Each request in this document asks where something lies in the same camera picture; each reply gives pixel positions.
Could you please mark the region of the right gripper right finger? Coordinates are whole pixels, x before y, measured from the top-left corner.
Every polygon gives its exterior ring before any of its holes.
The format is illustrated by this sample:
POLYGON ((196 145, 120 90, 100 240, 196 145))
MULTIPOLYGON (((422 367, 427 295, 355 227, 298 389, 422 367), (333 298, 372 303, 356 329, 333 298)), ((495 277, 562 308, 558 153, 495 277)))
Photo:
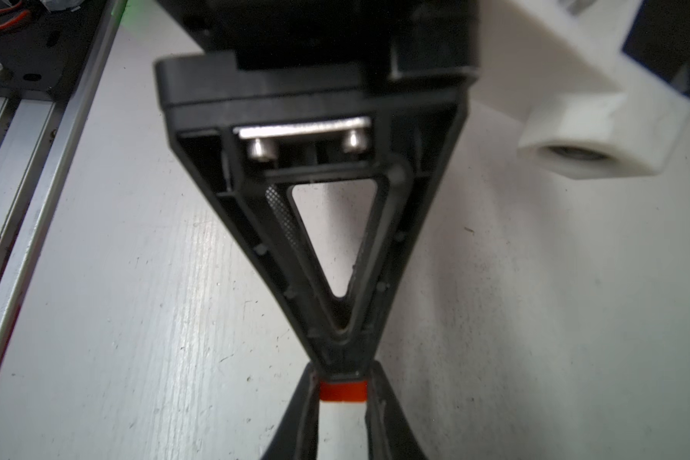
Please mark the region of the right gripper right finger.
POLYGON ((365 423, 370 460, 427 460, 378 361, 369 371, 365 423))

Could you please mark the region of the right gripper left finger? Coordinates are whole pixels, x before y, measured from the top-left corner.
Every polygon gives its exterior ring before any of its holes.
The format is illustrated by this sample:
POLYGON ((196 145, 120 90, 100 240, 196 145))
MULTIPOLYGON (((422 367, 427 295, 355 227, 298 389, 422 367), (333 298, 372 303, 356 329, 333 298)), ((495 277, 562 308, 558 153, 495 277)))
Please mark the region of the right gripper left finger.
POLYGON ((308 363, 262 460, 316 460, 319 405, 320 379, 308 363))

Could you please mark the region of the red usb cap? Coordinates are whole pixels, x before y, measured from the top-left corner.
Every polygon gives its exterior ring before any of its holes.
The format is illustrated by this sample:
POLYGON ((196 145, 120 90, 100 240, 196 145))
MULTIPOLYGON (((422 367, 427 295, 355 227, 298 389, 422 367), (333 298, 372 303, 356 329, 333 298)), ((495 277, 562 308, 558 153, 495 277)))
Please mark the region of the red usb cap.
POLYGON ((367 381, 353 381, 352 383, 319 384, 319 398, 321 402, 338 404, 364 404, 367 402, 367 381))

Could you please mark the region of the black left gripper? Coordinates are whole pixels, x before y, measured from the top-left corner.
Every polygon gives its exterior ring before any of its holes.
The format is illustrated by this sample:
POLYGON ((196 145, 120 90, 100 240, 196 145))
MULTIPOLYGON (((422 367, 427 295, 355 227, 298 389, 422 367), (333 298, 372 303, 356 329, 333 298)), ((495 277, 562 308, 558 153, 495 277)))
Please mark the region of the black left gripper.
POLYGON ((390 81, 473 77, 475 1, 163 1, 206 53, 244 69, 356 61, 390 81))

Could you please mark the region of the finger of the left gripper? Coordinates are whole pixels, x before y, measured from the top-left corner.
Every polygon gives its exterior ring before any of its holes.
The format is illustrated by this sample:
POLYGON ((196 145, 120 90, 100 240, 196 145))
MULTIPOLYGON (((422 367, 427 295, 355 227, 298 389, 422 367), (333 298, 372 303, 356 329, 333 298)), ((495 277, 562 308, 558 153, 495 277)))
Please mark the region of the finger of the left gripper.
POLYGON ((373 82, 356 63, 155 65, 174 153, 322 377, 355 381, 468 113, 461 77, 373 82))

